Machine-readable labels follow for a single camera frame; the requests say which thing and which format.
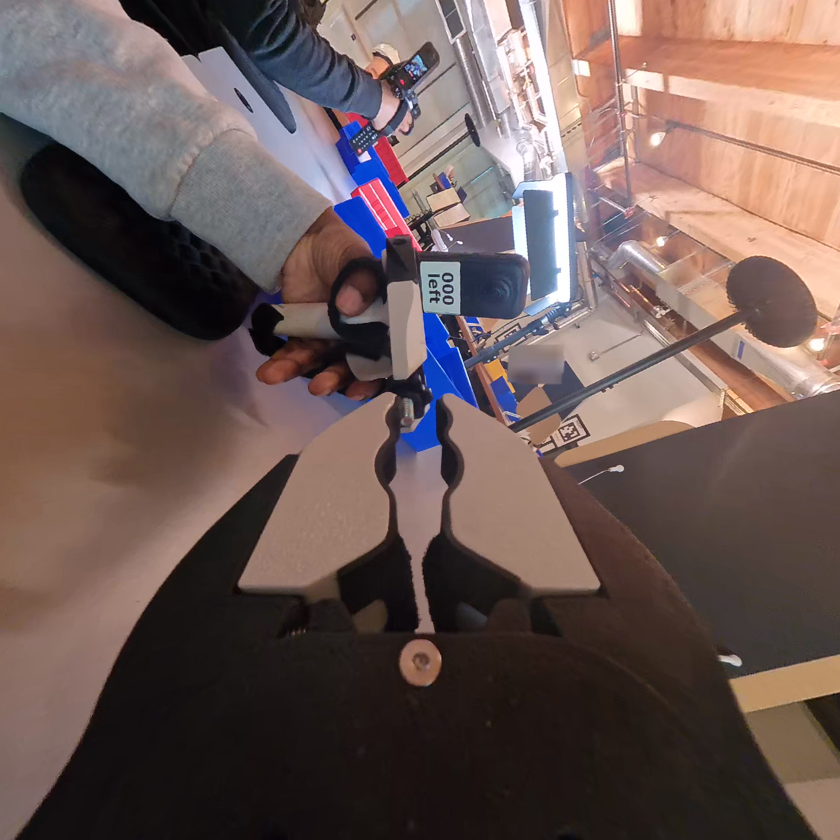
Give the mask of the white light panel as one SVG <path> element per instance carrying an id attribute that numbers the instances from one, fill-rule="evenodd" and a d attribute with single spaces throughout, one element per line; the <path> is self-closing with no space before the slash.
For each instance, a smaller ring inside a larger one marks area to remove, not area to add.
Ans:
<path id="1" fill-rule="evenodd" d="M 572 174 L 522 182 L 512 201 L 513 248 L 528 261 L 531 302 L 570 307 L 579 293 Z"/>

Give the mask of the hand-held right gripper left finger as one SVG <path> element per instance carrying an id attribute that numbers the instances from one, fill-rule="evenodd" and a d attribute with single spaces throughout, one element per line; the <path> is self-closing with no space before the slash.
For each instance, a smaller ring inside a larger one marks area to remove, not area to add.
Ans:
<path id="1" fill-rule="evenodd" d="M 338 595 L 341 570 L 392 528 L 397 397 L 384 393 L 300 453 L 238 580 L 249 594 Z"/>

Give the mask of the black jacket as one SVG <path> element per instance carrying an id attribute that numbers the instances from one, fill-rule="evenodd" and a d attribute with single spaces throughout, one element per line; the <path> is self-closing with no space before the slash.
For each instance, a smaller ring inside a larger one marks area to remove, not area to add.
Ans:
<path id="1" fill-rule="evenodd" d="M 121 1 L 134 21 L 161 35 L 180 56 L 221 46 L 225 31 L 255 66 L 283 88 L 324 108 L 375 121 L 383 86 L 337 52 L 288 1 Z"/>

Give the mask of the person's left hand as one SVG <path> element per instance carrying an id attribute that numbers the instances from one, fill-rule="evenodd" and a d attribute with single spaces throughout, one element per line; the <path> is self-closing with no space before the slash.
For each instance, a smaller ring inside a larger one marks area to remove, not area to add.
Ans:
<path id="1" fill-rule="evenodd" d="M 285 302 L 328 301 L 341 270 L 351 261 L 372 257 L 364 240 L 329 209 L 309 228 L 290 252 L 278 279 Z M 376 278 L 367 269 L 347 276 L 338 294 L 337 309 L 347 318 L 360 316 L 376 299 Z M 279 385 L 298 377 L 308 378 L 314 396 L 341 392 L 362 402 L 379 391 L 378 381 L 358 381 L 333 343 L 320 339 L 290 338 L 264 360 L 256 378 Z"/>

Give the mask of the black light stand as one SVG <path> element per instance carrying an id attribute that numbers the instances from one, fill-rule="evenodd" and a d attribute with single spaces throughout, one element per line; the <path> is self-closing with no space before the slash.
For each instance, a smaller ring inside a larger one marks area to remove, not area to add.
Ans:
<path id="1" fill-rule="evenodd" d="M 479 364 L 488 364 L 497 361 L 500 357 L 507 355 L 510 350 L 521 343 L 548 334 L 553 328 L 564 328 L 582 320 L 591 314 L 592 308 L 582 301 L 572 303 L 561 303 L 548 307 L 535 314 L 531 320 L 524 325 L 519 321 L 513 326 L 504 328 L 503 334 L 490 344 L 485 344 L 469 360 L 464 362 L 465 370 L 471 371 Z"/>

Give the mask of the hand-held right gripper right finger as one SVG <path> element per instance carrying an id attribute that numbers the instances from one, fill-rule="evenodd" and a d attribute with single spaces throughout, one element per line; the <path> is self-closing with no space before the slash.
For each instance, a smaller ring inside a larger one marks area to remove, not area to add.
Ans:
<path id="1" fill-rule="evenodd" d="M 436 403 L 443 531 L 529 595 L 590 595 L 601 583 L 540 458 L 456 395 Z"/>

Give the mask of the grey desk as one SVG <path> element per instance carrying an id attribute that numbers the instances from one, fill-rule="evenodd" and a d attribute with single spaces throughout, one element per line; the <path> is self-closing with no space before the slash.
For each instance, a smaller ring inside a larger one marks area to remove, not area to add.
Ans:
<path id="1" fill-rule="evenodd" d="M 384 630 L 238 580 L 299 456 L 231 501 L 245 430 L 182 364 L 33 330 L 2 385 L 2 820 L 20 838 L 813 838 L 697 615 L 571 476 L 542 466 L 601 583 L 493 595 L 486 624 Z"/>

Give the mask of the black knob screw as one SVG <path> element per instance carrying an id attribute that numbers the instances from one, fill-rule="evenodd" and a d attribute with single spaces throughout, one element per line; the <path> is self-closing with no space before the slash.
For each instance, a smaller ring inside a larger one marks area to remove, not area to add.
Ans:
<path id="1" fill-rule="evenodd" d="M 397 397 L 396 405 L 402 433 L 415 431 L 433 401 L 433 394 L 425 378 L 420 375 L 404 381 L 393 380 L 390 382 L 390 388 Z"/>

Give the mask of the red plastic bin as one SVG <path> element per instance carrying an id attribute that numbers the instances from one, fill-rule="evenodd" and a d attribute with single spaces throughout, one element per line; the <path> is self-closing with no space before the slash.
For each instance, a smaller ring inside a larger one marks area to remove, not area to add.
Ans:
<path id="1" fill-rule="evenodd" d="M 376 178 L 366 184 L 358 185 L 352 191 L 351 196 L 362 199 L 381 227 L 385 238 L 404 237 L 409 240 L 415 251 L 421 252 L 423 250 L 408 226 L 405 214 L 395 204 L 387 189 L 387 184 L 384 184 L 381 179 Z"/>

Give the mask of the cardboard box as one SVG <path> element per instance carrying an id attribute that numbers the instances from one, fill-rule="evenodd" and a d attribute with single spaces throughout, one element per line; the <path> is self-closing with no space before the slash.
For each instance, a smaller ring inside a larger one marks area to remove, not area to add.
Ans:
<path id="1" fill-rule="evenodd" d="M 426 196 L 426 201 L 438 228 L 450 228 L 470 220 L 470 213 L 454 187 L 433 192 Z"/>

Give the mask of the person's left forearm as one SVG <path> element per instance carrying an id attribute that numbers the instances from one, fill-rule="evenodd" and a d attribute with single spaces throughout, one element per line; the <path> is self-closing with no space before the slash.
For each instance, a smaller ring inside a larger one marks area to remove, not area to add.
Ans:
<path id="1" fill-rule="evenodd" d="M 330 208 L 117 2 L 2 2 L 2 114 L 76 152 L 267 292 Z"/>

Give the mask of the black floor lamp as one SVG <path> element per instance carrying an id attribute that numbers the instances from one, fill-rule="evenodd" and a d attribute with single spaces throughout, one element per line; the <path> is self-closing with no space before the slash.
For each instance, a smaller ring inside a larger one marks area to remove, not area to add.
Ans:
<path id="1" fill-rule="evenodd" d="M 481 139 L 479 130 L 471 114 L 465 112 L 463 117 L 463 121 L 454 126 L 453 130 L 446 137 L 440 138 L 434 148 L 421 149 L 421 144 L 419 143 L 411 149 L 412 152 L 416 152 L 414 158 L 410 160 L 407 156 L 402 157 L 401 166 L 404 169 L 408 182 L 420 176 L 421 173 L 434 166 L 467 141 L 475 147 L 480 148 Z"/>

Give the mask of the black wheel-shaped object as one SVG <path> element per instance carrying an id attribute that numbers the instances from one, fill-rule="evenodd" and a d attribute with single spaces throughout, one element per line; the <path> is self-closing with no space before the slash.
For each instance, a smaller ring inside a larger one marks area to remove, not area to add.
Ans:
<path id="1" fill-rule="evenodd" d="M 259 290 L 225 255 L 141 205 L 75 152 L 51 143 L 23 167 L 31 213 L 72 255 L 173 330 L 226 338 Z"/>

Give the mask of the blue plastic bin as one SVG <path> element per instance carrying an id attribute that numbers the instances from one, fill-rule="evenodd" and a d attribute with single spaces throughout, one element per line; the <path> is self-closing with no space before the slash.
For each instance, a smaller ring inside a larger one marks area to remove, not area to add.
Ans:
<path id="1" fill-rule="evenodd" d="M 411 231 L 398 218 L 401 226 L 384 230 L 378 216 L 372 212 L 362 196 L 334 206 L 336 214 L 358 235 L 371 249 L 375 257 L 380 257 L 385 250 L 385 241 L 399 235 L 409 237 L 411 245 L 417 250 L 417 243 Z M 426 383 L 435 398 L 451 393 L 463 397 L 468 404 L 477 406 L 475 394 L 466 368 L 457 349 L 452 346 L 449 333 L 440 318 L 433 313 L 423 315 L 427 360 L 423 365 Z M 416 430 L 404 434 L 406 445 L 417 453 L 438 448 L 436 414 L 430 406 Z"/>

